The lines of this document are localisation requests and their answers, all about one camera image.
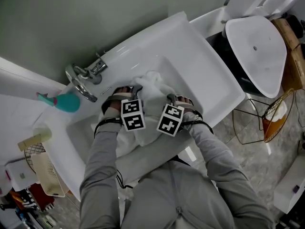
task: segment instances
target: gray sleeve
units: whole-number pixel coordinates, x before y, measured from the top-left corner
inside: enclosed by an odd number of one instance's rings
[[[188,112],[184,121],[201,120]],[[232,212],[239,229],[271,229],[271,214],[254,192],[242,168],[230,149],[202,124],[190,126],[190,135],[205,160],[208,176],[216,182],[220,195]]]
[[[121,125],[115,123],[101,126],[91,146],[80,187],[81,229],[120,227],[115,165],[120,129]]]

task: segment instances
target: white towel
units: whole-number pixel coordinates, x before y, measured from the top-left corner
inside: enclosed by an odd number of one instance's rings
[[[122,126],[117,136],[117,157],[130,153],[138,145],[145,146],[152,143],[159,137],[161,133],[156,128],[163,107],[168,103],[166,96],[175,93],[171,87],[164,83],[160,74],[156,71],[149,71],[141,78],[134,78],[131,84],[143,86],[142,90],[138,92],[138,97],[143,100],[146,128],[139,131],[126,132],[125,127]]]

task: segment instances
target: tiled floor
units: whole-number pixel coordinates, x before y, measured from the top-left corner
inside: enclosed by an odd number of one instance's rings
[[[305,91],[297,91],[296,96],[300,111],[300,122],[302,125],[305,125]],[[252,96],[252,98],[265,103],[272,103],[274,101],[274,99],[257,96]],[[292,99],[291,95],[285,101],[288,108]],[[264,104],[257,103],[256,106],[259,114],[262,114],[266,109]],[[254,113],[251,103],[246,100],[237,108]],[[234,123],[236,133],[242,142],[250,142],[263,138],[263,132],[258,130],[257,117],[235,111]],[[274,219],[277,220],[282,213],[273,206],[273,190],[296,158],[298,141],[305,130],[298,123],[298,111],[295,102],[283,129],[267,144],[264,142],[246,145],[240,144],[233,129],[232,113],[216,125],[213,130],[215,135],[232,150],[234,156],[238,159],[249,177],[254,190],[270,209]],[[204,160],[199,149],[195,145],[191,146],[191,149],[197,157],[195,161],[191,161],[185,152],[182,152],[179,157],[206,175]],[[123,214],[123,197],[126,193],[131,195],[132,192],[119,190],[121,214]],[[79,202],[73,196],[69,195],[68,198],[58,198],[55,201],[56,209],[50,211],[50,213],[56,218],[61,228],[77,228],[79,223],[79,205]]]

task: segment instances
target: gray wall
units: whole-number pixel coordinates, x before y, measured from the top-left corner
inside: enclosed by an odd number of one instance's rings
[[[225,0],[0,0],[0,57],[61,83],[69,63],[96,57],[184,10],[189,20]]]

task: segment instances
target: teal bottle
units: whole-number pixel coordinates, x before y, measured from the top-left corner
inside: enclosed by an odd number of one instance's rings
[[[39,100],[44,101],[48,105],[55,106],[56,108],[73,113],[76,112],[81,105],[79,96],[74,94],[60,94],[56,97],[47,97],[47,94],[36,93]]]

